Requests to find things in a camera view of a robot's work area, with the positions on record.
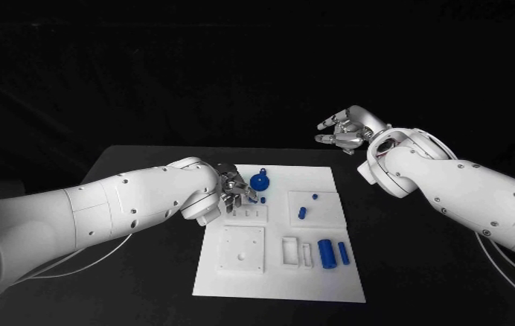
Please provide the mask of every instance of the white platform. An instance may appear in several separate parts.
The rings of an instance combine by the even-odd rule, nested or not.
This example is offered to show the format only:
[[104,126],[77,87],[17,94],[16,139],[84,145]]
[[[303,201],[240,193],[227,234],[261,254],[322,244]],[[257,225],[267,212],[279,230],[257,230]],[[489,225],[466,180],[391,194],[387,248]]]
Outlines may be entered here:
[[[261,166],[238,165],[238,171],[248,182],[250,177],[260,172],[264,167],[270,178],[270,187],[258,193],[260,198],[266,197],[267,221],[257,218],[253,223],[251,211],[264,206],[248,204],[250,219],[238,214],[237,220],[225,214],[214,220],[205,231],[204,245],[196,272],[193,295],[227,296],[241,298],[281,298],[292,300],[313,301],[348,301],[365,302],[362,284],[358,274],[358,262],[354,259],[352,245],[346,233],[346,221],[342,204],[336,193],[333,174],[329,167],[300,167],[300,166]],[[313,203],[312,205],[290,205],[289,192],[309,192],[293,194],[307,198],[313,193],[319,194],[319,199],[302,200],[299,203]],[[305,221],[312,221],[312,226],[302,224],[292,218],[292,210],[299,214],[299,208],[307,207]],[[325,226],[325,216],[333,216]],[[264,229],[264,264],[263,272],[228,272],[221,271],[219,262],[230,262],[238,267],[237,256],[241,255],[235,249],[228,251],[225,226],[255,226]],[[283,266],[283,238],[296,237],[299,245],[300,266],[303,265],[303,243],[312,247],[312,268],[286,268]],[[333,242],[333,252],[338,261],[335,269],[323,269],[318,241],[330,239]],[[338,242],[345,242],[351,265],[345,266],[338,251]],[[250,258],[250,246],[238,246],[245,250],[245,258]]]

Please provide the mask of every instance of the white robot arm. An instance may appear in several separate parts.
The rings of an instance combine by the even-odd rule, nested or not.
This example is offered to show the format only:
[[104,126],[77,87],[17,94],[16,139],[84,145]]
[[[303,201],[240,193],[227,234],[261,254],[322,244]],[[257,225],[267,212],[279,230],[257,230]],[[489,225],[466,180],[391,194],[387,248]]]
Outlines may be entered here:
[[447,146],[420,129],[394,129],[362,107],[333,115],[319,130],[335,126],[316,141],[354,154],[369,142],[358,172],[371,184],[400,198],[417,188],[447,217],[515,250],[515,179],[485,166],[457,160]]
[[0,293],[43,263],[163,223],[180,211],[205,226],[257,198],[237,167],[198,158],[85,185],[0,200]]

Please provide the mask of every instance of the blue cylinder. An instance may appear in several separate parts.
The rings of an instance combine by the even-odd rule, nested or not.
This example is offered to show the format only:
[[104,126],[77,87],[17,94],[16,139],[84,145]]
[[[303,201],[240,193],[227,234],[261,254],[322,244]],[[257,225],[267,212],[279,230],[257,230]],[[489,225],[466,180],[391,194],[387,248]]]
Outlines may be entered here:
[[306,207],[300,207],[299,218],[303,220],[305,217],[306,217]]
[[322,259],[323,268],[335,269],[336,259],[335,259],[333,245],[329,239],[319,240],[319,250],[320,250],[320,259]]
[[250,187],[255,191],[264,191],[268,188],[270,179],[266,176],[266,169],[260,170],[260,173],[250,178]]
[[346,254],[346,249],[345,249],[345,244],[343,242],[341,242],[338,244],[338,248],[341,249],[341,255],[342,255],[342,262],[343,262],[343,265],[349,265],[351,262],[349,262],[349,255]]

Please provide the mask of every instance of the black background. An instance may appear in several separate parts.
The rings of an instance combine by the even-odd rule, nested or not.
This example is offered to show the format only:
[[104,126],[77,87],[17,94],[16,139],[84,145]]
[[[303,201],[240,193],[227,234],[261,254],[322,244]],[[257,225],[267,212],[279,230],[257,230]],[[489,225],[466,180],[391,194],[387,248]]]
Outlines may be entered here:
[[354,104],[514,176],[514,8],[2,0],[2,177],[75,185],[114,144],[325,149],[316,125]]

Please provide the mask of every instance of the black table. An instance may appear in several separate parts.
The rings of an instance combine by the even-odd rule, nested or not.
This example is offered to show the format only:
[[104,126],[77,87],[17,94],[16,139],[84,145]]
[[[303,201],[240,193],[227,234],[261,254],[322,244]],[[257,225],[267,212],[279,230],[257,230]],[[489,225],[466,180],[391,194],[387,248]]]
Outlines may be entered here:
[[[397,199],[367,183],[356,171],[364,151],[351,157],[341,150],[114,146],[84,183],[188,156],[212,164],[330,166],[367,304],[192,296],[204,228],[176,214],[84,272],[7,289],[2,326],[515,323],[515,290],[473,233],[433,210],[420,191]],[[87,265],[118,242],[91,247],[52,272]]]

